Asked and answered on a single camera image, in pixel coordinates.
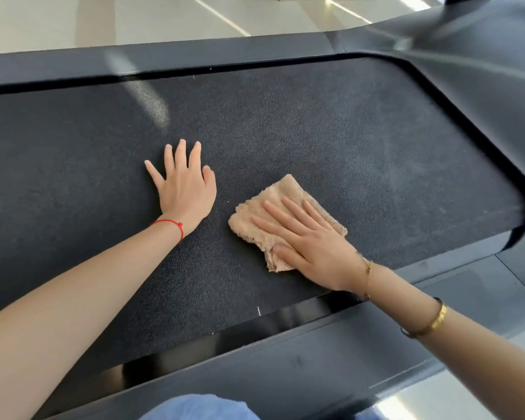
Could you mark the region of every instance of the finger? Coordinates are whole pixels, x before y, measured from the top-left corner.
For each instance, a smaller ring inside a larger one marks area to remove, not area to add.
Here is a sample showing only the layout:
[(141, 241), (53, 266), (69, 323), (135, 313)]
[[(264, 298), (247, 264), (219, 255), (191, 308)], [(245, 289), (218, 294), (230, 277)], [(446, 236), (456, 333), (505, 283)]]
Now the finger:
[(187, 168), (187, 143), (183, 139), (179, 141), (175, 150), (175, 169)]
[(173, 147), (170, 144), (165, 146), (165, 153), (163, 154), (165, 162), (165, 175), (169, 176), (175, 170), (175, 160), (173, 159)]
[(307, 212), (309, 216), (313, 218), (319, 225), (322, 225), (329, 230), (334, 230), (332, 225), (330, 225), (321, 215), (319, 215), (319, 212), (317, 212), (317, 210), (307, 200), (303, 202), (303, 209), (305, 209), (305, 212)]
[(296, 246), (296, 243), (300, 239), (300, 237), (297, 234), (287, 230), (281, 225), (268, 222), (266, 219), (262, 219), (259, 217), (252, 217), (251, 220), (253, 224), (259, 227), (261, 230), (266, 231), (269, 234), (273, 234), (275, 236), (281, 237), (293, 247)]
[(307, 212), (303, 210), (301, 206), (299, 206), (296, 202), (294, 202), (291, 199), (288, 199), (287, 197), (282, 198), (282, 203), (286, 208), (288, 208), (293, 214), (294, 217), (298, 219), (301, 224), (305, 225), (307, 228), (310, 228), (312, 230), (319, 229), (319, 223), (315, 221)]
[(266, 211), (272, 215), (280, 224), (285, 226), (289, 231), (293, 231), (298, 236), (303, 236), (308, 233), (309, 229), (301, 224), (296, 218), (288, 215), (286, 212), (278, 209), (274, 204), (270, 203), (268, 200), (265, 200), (262, 203)]
[(146, 165), (146, 169), (150, 173), (150, 176), (152, 177), (152, 180), (154, 180), (154, 185), (158, 189), (158, 191), (161, 191), (163, 187), (163, 183), (165, 183), (165, 180), (161, 176), (161, 174), (158, 172), (158, 170), (155, 168), (155, 166), (150, 161), (144, 161), (144, 164)]
[(277, 257), (290, 264), (293, 268), (297, 269), (301, 274), (306, 275), (306, 273), (308, 273), (311, 265), (295, 250), (290, 249), (289, 247), (276, 245), (272, 248), (272, 252), (274, 252)]
[(202, 147), (200, 142), (196, 142), (192, 147), (191, 154), (189, 155), (189, 169), (195, 169), (200, 172), (200, 151)]
[(204, 185), (216, 193), (216, 175), (214, 171), (212, 171), (208, 165), (204, 165), (202, 175), (204, 177)]

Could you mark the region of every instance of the floor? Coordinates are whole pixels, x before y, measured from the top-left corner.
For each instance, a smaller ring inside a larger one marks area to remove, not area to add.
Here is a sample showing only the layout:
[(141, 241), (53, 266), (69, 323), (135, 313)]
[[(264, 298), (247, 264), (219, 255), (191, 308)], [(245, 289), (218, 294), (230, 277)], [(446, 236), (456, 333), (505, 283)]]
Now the floor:
[[(363, 26), (443, 0), (0, 0), (0, 53)], [(512, 339), (525, 348), (525, 332)], [(376, 407), (388, 420), (492, 420), (447, 371)]]

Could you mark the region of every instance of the person's left hand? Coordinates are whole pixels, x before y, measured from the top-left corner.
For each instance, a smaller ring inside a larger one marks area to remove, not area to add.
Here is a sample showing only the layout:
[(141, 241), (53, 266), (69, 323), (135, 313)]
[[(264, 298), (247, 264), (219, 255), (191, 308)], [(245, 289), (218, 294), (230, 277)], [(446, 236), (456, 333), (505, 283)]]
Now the person's left hand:
[(186, 142), (179, 141), (175, 158), (168, 144), (165, 147), (165, 180), (152, 162), (145, 161), (160, 194), (161, 218), (182, 222), (185, 236), (208, 216), (216, 199), (216, 177), (209, 166), (200, 168), (200, 148), (197, 141), (187, 167)]

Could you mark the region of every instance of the hand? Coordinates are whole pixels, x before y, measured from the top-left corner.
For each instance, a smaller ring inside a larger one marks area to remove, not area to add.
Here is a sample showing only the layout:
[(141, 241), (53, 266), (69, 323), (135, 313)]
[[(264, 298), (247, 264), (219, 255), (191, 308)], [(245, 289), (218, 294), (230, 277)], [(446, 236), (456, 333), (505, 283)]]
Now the hand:
[(187, 167), (186, 142), (179, 141), (175, 159), (168, 144), (165, 147), (165, 180), (152, 162), (145, 161), (160, 194), (161, 218), (182, 222), (185, 236), (208, 216), (216, 199), (216, 177), (209, 166), (200, 169), (200, 150), (197, 141), (189, 155)]
[(363, 296), (367, 291), (368, 266), (362, 255), (308, 201), (303, 202), (303, 209), (287, 197), (282, 203), (293, 216), (268, 201), (262, 204), (281, 226), (252, 217), (261, 230), (281, 237), (295, 249), (279, 245), (273, 247), (273, 252), (323, 287)]

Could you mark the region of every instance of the person's right arm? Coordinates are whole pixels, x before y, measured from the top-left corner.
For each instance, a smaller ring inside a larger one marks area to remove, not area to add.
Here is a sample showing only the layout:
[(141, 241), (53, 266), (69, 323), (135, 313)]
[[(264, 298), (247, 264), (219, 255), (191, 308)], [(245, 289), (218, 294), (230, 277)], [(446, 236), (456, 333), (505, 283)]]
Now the person's right arm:
[[(408, 332), (436, 318), (440, 305), (389, 268), (368, 264), (308, 202), (303, 208), (289, 199), (289, 216), (273, 204), (266, 210), (280, 224), (253, 217), (260, 229), (285, 239), (295, 250), (273, 248), (275, 254), (308, 279), (332, 290), (366, 292), (371, 302)], [(419, 341), (498, 418), (525, 419), (525, 351), (460, 313), (447, 311), (439, 328)]]

